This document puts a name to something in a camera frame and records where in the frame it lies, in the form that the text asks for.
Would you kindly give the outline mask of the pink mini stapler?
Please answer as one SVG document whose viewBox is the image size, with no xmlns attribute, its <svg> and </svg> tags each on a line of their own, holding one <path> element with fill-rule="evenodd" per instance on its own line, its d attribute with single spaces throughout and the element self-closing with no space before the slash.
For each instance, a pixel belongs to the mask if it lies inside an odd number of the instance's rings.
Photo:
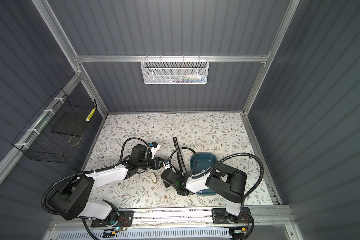
<svg viewBox="0 0 360 240">
<path fill-rule="evenodd" d="M 170 169 L 171 168 L 171 163 L 170 162 L 165 162 L 163 168 L 164 168 L 164 170 Z"/>
</svg>

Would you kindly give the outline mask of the black stapler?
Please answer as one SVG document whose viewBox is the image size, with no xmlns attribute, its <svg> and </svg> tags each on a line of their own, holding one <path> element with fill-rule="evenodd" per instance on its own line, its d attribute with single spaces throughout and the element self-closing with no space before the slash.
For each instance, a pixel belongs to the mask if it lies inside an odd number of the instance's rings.
<svg viewBox="0 0 360 240">
<path fill-rule="evenodd" d="M 175 149 L 178 149 L 180 146 L 178 143 L 178 139 L 176 137 L 173 137 L 173 142 L 174 142 Z M 182 156 L 180 150 L 177 151 L 177 160 L 178 160 L 178 165 L 179 165 L 181 175 L 186 176 L 187 170 L 186 170 L 184 159 L 183 159 L 183 156 Z"/>
</svg>

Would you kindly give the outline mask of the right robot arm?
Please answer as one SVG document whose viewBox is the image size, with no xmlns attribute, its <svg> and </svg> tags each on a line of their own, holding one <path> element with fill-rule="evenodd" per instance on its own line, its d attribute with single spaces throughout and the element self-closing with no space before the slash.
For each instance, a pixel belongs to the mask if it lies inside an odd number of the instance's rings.
<svg viewBox="0 0 360 240">
<path fill-rule="evenodd" d="M 168 168 L 164 170 L 161 178 L 165 187 L 174 187 L 181 196 L 211 189 L 226 199 L 224 217 L 227 218 L 227 221 L 229 223 L 239 221 L 247 180 L 247 175 L 243 171 L 221 164 L 209 173 L 203 170 L 196 178 L 192 178 L 191 176 L 181 176 Z"/>
</svg>

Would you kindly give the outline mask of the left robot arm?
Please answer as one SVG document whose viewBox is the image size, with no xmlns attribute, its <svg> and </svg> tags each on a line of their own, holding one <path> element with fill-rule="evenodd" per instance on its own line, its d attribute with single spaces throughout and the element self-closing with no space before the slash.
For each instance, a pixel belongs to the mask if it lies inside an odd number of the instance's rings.
<svg viewBox="0 0 360 240">
<path fill-rule="evenodd" d="M 105 201 L 91 199 L 91 191 L 103 185 L 131 178 L 139 170 L 158 170 L 164 159 L 156 157 L 161 148 L 156 142 L 136 145 L 120 164 L 103 169 L 79 172 L 52 184 L 42 196 L 43 209 L 69 221 L 75 218 L 105 220 L 117 208 Z"/>
</svg>

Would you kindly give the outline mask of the teal plastic tray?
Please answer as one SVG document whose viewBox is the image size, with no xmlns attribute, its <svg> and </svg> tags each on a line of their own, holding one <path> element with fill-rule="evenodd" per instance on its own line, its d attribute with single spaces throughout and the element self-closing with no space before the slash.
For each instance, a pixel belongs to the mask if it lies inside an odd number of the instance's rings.
<svg viewBox="0 0 360 240">
<path fill-rule="evenodd" d="M 198 161 L 196 162 L 196 157 L 193 155 L 190 159 L 191 169 L 193 174 L 198 174 L 203 170 L 207 170 L 212 165 L 214 165 L 218 160 L 217 157 L 211 153 L 197 153 Z M 196 192 L 198 196 L 213 196 L 217 193 L 211 189 L 200 190 Z"/>
</svg>

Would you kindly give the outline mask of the yellow marker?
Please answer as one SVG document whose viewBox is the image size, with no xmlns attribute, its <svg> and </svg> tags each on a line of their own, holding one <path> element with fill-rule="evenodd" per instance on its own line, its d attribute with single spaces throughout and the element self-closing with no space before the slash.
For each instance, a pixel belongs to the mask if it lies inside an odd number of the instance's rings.
<svg viewBox="0 0 360 240">
<path fill-rule="evenodd" d="M 96 108 L 93 108 L 90 113 L 87 115 L 85 121 L 89 122 L 91 120 L 91 118 L 93 117 L 94 113 L 96 112 Z"/>
</svg>

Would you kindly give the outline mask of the tubes in white basket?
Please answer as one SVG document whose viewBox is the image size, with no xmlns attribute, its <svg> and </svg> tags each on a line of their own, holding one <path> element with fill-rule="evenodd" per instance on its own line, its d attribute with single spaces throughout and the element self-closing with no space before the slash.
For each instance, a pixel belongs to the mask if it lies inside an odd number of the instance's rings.
<svg viewBox="0 0 360 240">
<path fill-rule="evenodd" d="M 183 75 L 175 76 L 167 79 L 167 81 L 172 83 L 206 83 L 207 76 L 205 75 Z"/>
</svg>

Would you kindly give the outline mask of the black pad in basket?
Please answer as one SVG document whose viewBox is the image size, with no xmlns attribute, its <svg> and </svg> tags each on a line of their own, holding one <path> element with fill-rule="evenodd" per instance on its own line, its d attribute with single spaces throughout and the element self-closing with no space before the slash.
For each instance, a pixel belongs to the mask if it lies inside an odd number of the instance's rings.
<svg viewBox="0 0 360 240">
<path fill-rule="evenodd" d="M 64 113 L 54 124 L 51 132 L 54 134 L 81 137 L 87 129 L 86 115 L 82 113 Z"/>
</svg>

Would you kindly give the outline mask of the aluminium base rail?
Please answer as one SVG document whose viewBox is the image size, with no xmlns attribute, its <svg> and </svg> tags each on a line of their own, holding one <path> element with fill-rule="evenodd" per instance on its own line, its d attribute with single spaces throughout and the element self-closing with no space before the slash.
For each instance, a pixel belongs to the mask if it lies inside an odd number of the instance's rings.
<svg viewBox="0 0 360 240">
<path fill-rule="evenodd" d="M 256 226 L 295 224 L 287 205 L 248 206 Z M 187 228 L 216 226 L 213 207 L 132 209 L 134 216 L 130 229 Z"/>
</svg>

